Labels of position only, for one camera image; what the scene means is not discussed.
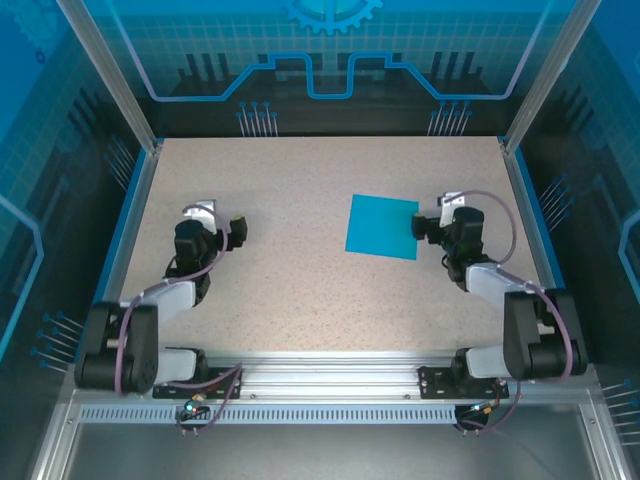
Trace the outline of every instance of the blue paper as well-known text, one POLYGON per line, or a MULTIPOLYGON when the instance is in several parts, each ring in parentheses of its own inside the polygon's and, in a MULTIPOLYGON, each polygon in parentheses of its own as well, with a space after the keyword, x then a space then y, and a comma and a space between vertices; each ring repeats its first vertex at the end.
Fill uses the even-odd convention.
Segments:
POLYGON ((354 195, 346 251, 415 260, 418 242, 411 235, 411 217, 418 202, 354 195))

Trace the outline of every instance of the metal extrusion bar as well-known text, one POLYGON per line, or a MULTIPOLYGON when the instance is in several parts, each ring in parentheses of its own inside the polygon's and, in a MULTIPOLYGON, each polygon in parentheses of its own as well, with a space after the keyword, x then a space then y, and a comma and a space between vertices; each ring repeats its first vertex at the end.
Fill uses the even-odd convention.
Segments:
POLYGON ((556 287, 556 281, 553 276, 551 264, 549 263, 549 257, 544 248, 544 242, 542 241, 542 235, 540 229, 537 227, 535 215, 533 213, 532 202, 535 199, 529 197, 528 190, 525 186, 524 177, 522 171, 518 166, 518 161, 514 153, 507 152, 504 145, 501 145, 505 167, 509 180, 513 187, 513 194, 516 198, 516 204, 522 217, 522 224, 524 225, 524 231, 529 240, 529 246, 531 248, 531 256, 533 257, 533 263, 536 266, 536 272, 540 283, 549 288, 556 287))
POLYGON ((138 142, 149 154, 154 154, 156 137, 84 3, 81 0, 57 0, 57 3, 138 142))
POLYGON ((111 273, 104 289, 102 298, 104 301, 118 301, 120 299, 127 268, 136 242, 136 236, 140 228, 140 222, 142 221, 142 214, 144 213, 149 191, 151 190, 153 175, 158 165, 161 148, 162 147, 158 145, 156 154, 154 155, 147 153, 146 158, 144 158, 142 171, 140 172, 140 178, 137 184, 133 186, 133 188, 135 188, 133 199, 122 230, 120 245, 118 245, 118 250, 113 260, 111 273))
MULTIPOLYGON (((475 404, 479 399, 420 398, 418 367, 446 367, 451 356, 404 352, 274 353, 216 356, 209 365, 224 367, 243 363, 239 400, 234 405, 416 405, 475 404)), ((523 404, 578 404, 589 401, 589 389, 597 382, 585 375, 558 385, 524 383, 523 404)), ((83 405, 178 405, 175 400, 154 400, 151 396, 116 397, 108 392, 77 391, 83 405)), ((505 400, 508 404, 513 398, 505 400)))
POLYGON ((600 478, 612 480, 635 478, 624 456, 607 405, 602 401, 596 403, 592 398, 591 402, 580 404, 580 412, 600 478))
POLYGON ((589 26, 591 18, 598 9, 601 0, 578 0, 567 21, 565 22, 558 38, 556 38, 547 59, 538 72, 527 97, 522 102, 520 110, 516 114, 509 131, 505 136, 505 143, 509 153, 516 148, 529 130, 540 107, 553 88, 556 80, 564 70, 566 62, 580 41, 582 34, 589 26))

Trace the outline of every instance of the glass panel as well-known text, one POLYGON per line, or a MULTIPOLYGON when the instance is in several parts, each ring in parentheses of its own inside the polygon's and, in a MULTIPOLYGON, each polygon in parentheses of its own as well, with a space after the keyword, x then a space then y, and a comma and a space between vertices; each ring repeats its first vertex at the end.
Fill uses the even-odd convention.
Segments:
MULTIPOLYGON (((637 2, 602 2, 521 145, 540 226, 549 232, 605 386, 640 381, 638 18, 637 2)), ((626 418, 630 425, 620 432, 635 432, 635 418, 626 418)))
POLYGON ((504 134, 573 4, 88 2, 161 136, 504 134))
POLYGON ((2 478, 23 479, 99 294, 140 146, 55 3, 2 6, 0 464, 2 478))

